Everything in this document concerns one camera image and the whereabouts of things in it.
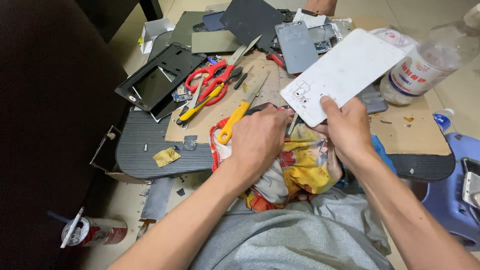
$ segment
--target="plastic bottle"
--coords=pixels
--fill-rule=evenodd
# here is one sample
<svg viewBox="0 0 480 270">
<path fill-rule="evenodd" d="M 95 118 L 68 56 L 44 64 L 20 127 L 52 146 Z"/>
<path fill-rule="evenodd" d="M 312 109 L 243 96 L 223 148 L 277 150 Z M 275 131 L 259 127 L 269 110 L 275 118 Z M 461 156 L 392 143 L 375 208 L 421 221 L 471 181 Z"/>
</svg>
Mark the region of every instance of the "plastic bottle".
<svg viewBox="0 0 480 270">
<path fill-rule="evenodd" d="M 435 119 L 435 122 L 437 122 L 442 133 L 445 133 L 452 124 L 453 115 L 454 112 L 452 109 L 439 110 L 433 114 L 433 118 Z"/>
<path fill-rule="evenodd" d="M 480 52 L 480 4 L 462 21 L 432 28 L 380 82 L 382 97 L 394 104 L 409 104 L 424 95 Z"/>
</svg>

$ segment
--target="colorful cloth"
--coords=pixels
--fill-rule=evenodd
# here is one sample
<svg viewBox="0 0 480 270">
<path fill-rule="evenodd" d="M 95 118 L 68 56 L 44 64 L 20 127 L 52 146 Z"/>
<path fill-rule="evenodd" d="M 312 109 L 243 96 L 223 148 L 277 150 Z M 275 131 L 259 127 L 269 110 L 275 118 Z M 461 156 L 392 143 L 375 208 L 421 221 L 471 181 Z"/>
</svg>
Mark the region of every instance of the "colorful cloth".
<svg viewBox="0 0 480 270">
<path fill-rule="evenodd" d="M 277 107 L 266 103 L 249 109 L 245 115 L 267 107 L 294 112 L 290 106 Z M 216 140 L 227 121 L 228 118 L 210 129 L 214 171 L 231 155 L 231 143 L 222 145 Z M 289 126 L 292 124 L 294 128 L 289 135 Z M 316 194 L 330 189 L 343 175 L 335 147 L 329 143 L 328 138 L 308 128 L 300 118 L 292 124 L 285 130 L 285 146 L 272 167 L 241 195 L 246 206 L 256 212 L 282 209 L 289 202 L 312 199 Z"/>
</svg>

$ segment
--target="stool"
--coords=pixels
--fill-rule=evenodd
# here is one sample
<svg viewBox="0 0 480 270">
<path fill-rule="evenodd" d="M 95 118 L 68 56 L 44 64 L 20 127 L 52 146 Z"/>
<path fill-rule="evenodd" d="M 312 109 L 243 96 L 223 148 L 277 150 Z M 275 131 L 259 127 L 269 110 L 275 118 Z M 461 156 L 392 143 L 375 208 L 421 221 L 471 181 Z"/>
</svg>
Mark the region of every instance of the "stool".
<svg viewBox="0 0 480 270">
<path fill-rule="evenodd" d="M 455 155 L 455 169 L 448 178 L 429 183 L 421 202 L 468 251 L 479 251 L 480 211 L 462 198 L 464 172 L 460 160 L 480 160 L 480 140 L 458 133 L 449 133 L 445 138 Z"/>
</svg>

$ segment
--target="floor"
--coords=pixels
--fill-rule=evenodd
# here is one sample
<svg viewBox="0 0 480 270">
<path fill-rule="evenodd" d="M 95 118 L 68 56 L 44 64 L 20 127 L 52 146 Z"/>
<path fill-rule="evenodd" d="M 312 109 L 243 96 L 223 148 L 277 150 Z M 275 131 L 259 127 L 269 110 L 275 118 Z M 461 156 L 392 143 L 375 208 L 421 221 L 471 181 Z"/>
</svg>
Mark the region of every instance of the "floor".
<svg viewBox="0 0 480 270">
<path fill-rule="evenodd" d="M 174 24 L 183 11 L 203 11 L 207 5 L 225 1 L 227 0 L 159 0 L 164 15 Z M 380 17 L 407 35 L 418 39 L 433 26 L 460 19 L 479 2 L 480 0 L 339 0 L 336 16 Z M 142 9 L 137 5 L 109 44 L 128 75 L 134 73 L 146 62 L 137 43 L 145 22 Z M 454 130 L 480 139 L 480 107 L 476 106 L 480 100 L 479 85 L 480 57 L 477 57 L 471 64 L 429 91 L 426 98 L 432 112 L 443 108 L 451 108 L 455 111 Z M 186 193 L 193 192 L 197 184 L 198 181 L 182 183 L 179 178 L 174 183 L 176 187 L 184 187 Z M 138 219 L 143 209 L 142 202 L 145 201 L 145 197 L 139 194 L 146 188 L 147 186 L 141 184 L 118 184 L 104 217 L 127 222 L 128 234 L 120 244 L 92 248 L 82 269 L 106 269 L 134 243 L 138 229 L 142 225 Z M 172 193 L 172 195 L 168 210 L 182 200 L 180 197 L 175 197 L 175 194 Z M 406 269 L 395 245 L 392 241 L 390 243 L 392 254 L 388 259 L 395 269 Z"/>
</svg>

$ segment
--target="can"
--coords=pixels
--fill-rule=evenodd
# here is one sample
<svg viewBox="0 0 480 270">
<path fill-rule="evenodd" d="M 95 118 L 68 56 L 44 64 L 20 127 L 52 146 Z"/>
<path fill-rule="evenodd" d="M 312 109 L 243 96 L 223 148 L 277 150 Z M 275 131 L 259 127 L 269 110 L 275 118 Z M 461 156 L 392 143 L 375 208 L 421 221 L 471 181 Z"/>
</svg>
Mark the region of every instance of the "can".
<svg viewBox="0 0 480 270">
<path fill-rule="evenodd" d="M 61 233 L 62 241 L 65 239 L 72 223 L 73 220 L 63 228 Z M 123 221 L 82 217 L 73 230 L 67 245 L 92 246 L 118 244 L 125 238 L 127 231 L 127 224 Z"/>
</svg>

